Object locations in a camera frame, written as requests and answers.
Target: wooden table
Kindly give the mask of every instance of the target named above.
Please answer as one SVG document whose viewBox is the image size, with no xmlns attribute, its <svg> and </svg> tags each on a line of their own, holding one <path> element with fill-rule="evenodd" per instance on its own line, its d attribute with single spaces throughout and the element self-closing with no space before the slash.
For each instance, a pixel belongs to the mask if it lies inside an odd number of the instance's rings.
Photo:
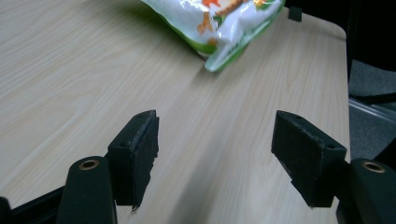
<svg viewBox="0 0 396 224">
<path fill-rule="evenodd" d="M 139 1 L 0 3 L 0 195 L 12 207 L 65 182 L 135 114 L 160 152 L 142 206 L 119 223 L 334 223 L 271 153 L 276 111 L 349 147 L 346 35 L 284 8 L 220 73 Z"/>
</svg>

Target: plastic bag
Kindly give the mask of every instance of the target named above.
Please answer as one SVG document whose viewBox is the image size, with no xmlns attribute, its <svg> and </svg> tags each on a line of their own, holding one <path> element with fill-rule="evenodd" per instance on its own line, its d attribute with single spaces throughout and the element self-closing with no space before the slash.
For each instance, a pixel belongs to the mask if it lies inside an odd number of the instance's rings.
<svg viewBox="0 0 396 224">
<path fill-rule="evenodd" d="M 142 0 L 218 71 L 265 30 L 285 0 Z"/>
</svg>

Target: metal screw hole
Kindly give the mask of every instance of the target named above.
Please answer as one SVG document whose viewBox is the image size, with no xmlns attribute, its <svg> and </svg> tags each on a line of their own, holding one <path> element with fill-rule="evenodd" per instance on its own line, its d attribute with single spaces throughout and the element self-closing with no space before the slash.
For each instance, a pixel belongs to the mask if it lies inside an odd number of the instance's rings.
<svg viewBox="0 0 396 224">
<path fill-rule="evenodd" d="M 371 172 L 376 172 L 379 174 L 385 173 L 385 169 L 382 166 L 373 162 L 364 161 L 361 165 Z"/>
<path fill-rule="evenodd" d="M 98 165 L 99 165 L 99 161 L 98 160 L 88 160 L 88 161 L 82 162 L 78 166 L 78 168 L 80 170 L 91 170 L 91 169 L 95 168 Z"/>
</svg>

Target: gray floor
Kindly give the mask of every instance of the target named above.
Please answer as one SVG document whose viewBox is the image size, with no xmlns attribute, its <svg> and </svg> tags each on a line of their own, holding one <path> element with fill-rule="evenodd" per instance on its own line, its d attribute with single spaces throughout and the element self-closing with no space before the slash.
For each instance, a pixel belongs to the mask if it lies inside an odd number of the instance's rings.
<svg viewBox="0 0 396 224">
<path fill-rule="evenodd" d="M 396 92 L 396 72 L 381 70 L 354 61 L 349 80 L 349 93 L 359 96 Z M 367 113 L 349 105 L 351 158 L 373 159 L 396 137 L 396 103 L 380 105 L 390 119 Z"/>
</svg>

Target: snack bag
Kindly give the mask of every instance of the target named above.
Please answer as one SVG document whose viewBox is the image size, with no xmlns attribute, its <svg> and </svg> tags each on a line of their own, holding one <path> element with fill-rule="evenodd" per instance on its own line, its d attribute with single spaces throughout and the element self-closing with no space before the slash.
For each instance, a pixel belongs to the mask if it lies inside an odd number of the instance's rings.
<svg viewBox="0 0 396 224">
<path fill-rule="evenodd" d="M 218 71 L 262 32 L 285 0 L 142 0 Z"/>
</svg>

